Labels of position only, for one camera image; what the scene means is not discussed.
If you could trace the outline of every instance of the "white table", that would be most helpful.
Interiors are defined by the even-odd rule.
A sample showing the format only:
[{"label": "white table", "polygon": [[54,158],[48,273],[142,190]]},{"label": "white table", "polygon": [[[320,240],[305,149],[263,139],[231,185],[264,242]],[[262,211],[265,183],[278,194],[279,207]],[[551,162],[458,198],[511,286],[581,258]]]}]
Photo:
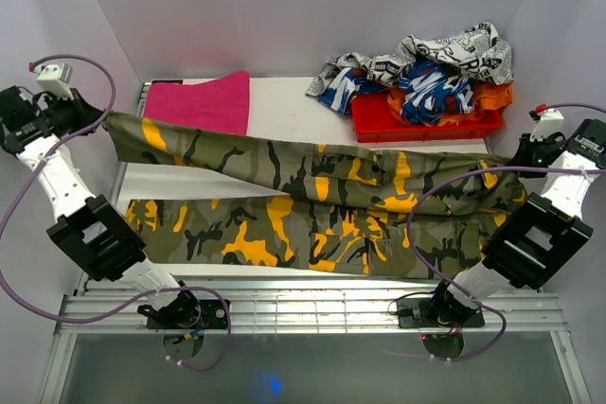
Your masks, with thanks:
[{"label": "white table", "polygon": [[[186,79],[195,84],[209,79]],[[349,118],[330,110],[305,90],[312,78],[252,78],[248,134],[277,140],[361,146]],[[362,144],[371,149],[486,152],[482,139]],[[117,208],[131,199],[219,199],[280,194],[222,174],[192,167],[128,164],[118,175]],[[318,276],[325,272],[223,264],[164,264],[180,276]]]}]

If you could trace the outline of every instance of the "white wall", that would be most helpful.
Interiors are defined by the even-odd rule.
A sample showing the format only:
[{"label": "white wall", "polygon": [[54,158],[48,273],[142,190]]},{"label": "white wall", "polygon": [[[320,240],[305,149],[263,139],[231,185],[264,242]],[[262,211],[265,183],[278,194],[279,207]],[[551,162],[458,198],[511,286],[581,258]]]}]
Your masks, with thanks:
[{"label": "white wall", "polygon": [[[104,63],[116,77],[118,109],[134,108],[138,79],[96,0],[0,0],[0,90],[13,84],[35,89],[27,63],[50,53],[80,53]],[[74,84],[96,106],[107,101],[103,76],[74,64]],[[73,158],[93,191],[106,191],[116,169],[105,132],[77,141]],[[0,212],[4,213],[27,170],[0,152]],[[56,312],[71,293],[78,269],[46,237],[52,211],[34,186],[0,243],[0,266],[28,301]],[[54,324],[25,312],[0,292],[0,390],[2,402],[37,401],[48,361]]]},{"label": "white wall", "polygon": [[[606,0],[525,0],[505,34],[514,49],[515,104],[507,127],[491,139],[497,153],[512,154],[518,137],[532,129],[527,111],[541,103],[582,102],[606,108]],[[597,113],[567,109],[566,132]],[[593,401],[606,402],[606,178],[590,189],[584,220],[595,228],[589,243],[557,274],[556,290],[570,321],[572,342]]]},{"label": "white wall", "polygon": [[311,76],[327,58],[393,52],[481,21],[507,27],[522,0],[99,0],[141,79]]}]

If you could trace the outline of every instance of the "clothing pile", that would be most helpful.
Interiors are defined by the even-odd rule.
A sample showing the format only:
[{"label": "clothing pile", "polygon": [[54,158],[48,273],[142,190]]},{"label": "clothing pile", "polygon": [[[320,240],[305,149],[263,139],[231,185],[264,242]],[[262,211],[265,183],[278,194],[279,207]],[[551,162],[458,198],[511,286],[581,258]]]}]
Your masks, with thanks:
[{"label": "clothing pile", "polygon": [[358,94],[389,90],[390,112],[404,125],[478,121],[513,101],[511,46],[482,23],[452,38],[410,35],[395,54],[348,53],[327,62],[306,94],[349,115]]}]

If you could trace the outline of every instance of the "camouflage pants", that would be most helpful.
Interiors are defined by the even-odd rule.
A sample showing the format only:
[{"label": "camouflage pants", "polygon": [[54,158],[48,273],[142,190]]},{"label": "camouflage pants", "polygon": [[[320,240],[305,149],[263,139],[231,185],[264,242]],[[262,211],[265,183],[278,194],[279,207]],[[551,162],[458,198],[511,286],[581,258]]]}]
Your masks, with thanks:
[{"label": "camouflage pants", "polygon": [[[433,277],[404,230],[420,194],[463,172],[508,159],[304,144],[203,132],[128,114],[105,127],[129,163],[202,167],[286,195],[208,201],[131,201],[127,221],[154,262],[294,267]],[[429,198],[413,223],[422,253],[455,275],[526,199],[512,173],[486,173]]]}]

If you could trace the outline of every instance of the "blue patterned cloth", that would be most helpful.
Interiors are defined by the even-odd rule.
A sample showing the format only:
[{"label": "blue patterned cloth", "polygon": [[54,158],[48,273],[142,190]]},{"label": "blue patterned cloth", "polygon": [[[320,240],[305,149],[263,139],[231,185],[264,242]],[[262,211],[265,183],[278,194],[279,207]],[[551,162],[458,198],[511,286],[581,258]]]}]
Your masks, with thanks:
[{"label": "blue patterned cloth", "polygon": [[[443,114],[468,114],[473,110],[473,90],[468,78],[452,66],[417,58],[398,76],[398,86],[407,95],[401,118],[414,125],[433,126]],[[446,96],[455,105],[447,106]]]},{"label": "blue patterned cloth", "polygon": [[344,68],[330,83],[327,89],[318,97],[318,101],[326,104],[337,113],[349,115],[351,100],[357,94],[374,94],[387,90],[388,87],[368,80],[366,71],[360,68]]}]

